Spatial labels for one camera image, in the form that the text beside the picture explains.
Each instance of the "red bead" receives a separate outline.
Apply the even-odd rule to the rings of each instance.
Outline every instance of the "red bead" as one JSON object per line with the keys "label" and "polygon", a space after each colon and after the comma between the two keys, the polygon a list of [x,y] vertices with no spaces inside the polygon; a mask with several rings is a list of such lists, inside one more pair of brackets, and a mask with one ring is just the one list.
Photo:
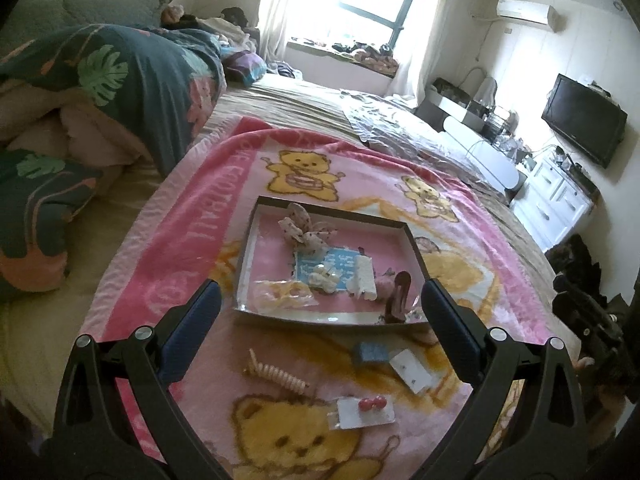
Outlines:
{"label": "red bead", "polygon": [[381,410],[386,406],[386,397],[383,397],[382,395],[378,395],[375,399],[373,399],[373,405],[377,409]]}
{"label": "red bead", "polygon": [[368,412],[371,408],[373,408],[373,405],[373,399],[360,399],[358,402],[358,408],[361,412]]}

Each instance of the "drawer handle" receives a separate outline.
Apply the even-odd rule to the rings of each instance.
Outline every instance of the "drawer handle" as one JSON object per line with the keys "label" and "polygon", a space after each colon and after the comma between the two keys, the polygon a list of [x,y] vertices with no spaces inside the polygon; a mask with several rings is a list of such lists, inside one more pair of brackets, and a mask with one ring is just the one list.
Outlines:
{"label": "drawer handle", "polygon": [[538,208],[538,211],[542,215],[542,218],[544,218],[545,220],[549,220],[549,215],[546,214],[544,211],[542,211],[542,208],[539,205],[537,205],[536,207]]}

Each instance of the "cartoon bear face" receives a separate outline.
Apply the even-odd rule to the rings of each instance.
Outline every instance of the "cartoon bear face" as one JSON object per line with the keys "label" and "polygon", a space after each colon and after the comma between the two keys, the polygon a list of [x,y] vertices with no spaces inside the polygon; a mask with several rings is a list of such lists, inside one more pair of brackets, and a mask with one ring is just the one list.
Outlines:
{"label": "cartoon bear face", "polygon": [[321,153],[312,152],[280,152],[280,160],[286,166],[299,171],[327,173],[329,160]]}
{"label": "cartoon bear face", "polygon": [[361,436],[359,430],[330,430],[328,412],[323,404],[245,397],[233,414],[239,449],[263,470],[328,470],[350,459]]}
{"label": "cartoon bear face", "polygon": [[410,176],[402,177],[402,180],[409,187],[411,191],[420,195],[420,198],[427,202],[437,202],[440,200],[440,194],[429,186],[429,184],[421,181],[419,178],[413,178]]}

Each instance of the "television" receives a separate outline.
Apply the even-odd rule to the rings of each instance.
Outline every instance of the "television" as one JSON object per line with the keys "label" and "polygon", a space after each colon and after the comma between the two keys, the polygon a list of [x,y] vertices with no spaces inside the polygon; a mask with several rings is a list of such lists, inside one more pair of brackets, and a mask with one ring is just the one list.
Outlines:
{"label": "television", "polygon": [[553,131],[606,168],[625,131],[626,113],[595,90],[558,74],[542,113]]}

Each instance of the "silver screw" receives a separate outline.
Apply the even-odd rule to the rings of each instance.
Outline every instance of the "silver screw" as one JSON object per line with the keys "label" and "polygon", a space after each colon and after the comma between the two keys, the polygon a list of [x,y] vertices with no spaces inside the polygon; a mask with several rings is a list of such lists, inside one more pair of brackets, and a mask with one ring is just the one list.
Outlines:
{"label": "silver screw", "polygon": [[144,341],[145,339],[149,339],[153,333],[153,329],[150,326],[141,326],[136,330],[136,339],[140,341]]}
{"label": "silver screw", "polygon": [[551,346],[556,350],[562,350],[564,348],[564,342],[559,337],[551,338]]}
{"label": "silver screw", "polygon": [[87,334],[82,334],[78,339],[76,339],[76,346],[78,348],[84,348],[91,342],[91,336]]}
{"label": "silver screw", "polygon": [[501,328],[492,328],[489,335],[496,341],[505,341],[507,339],[507,333]]}

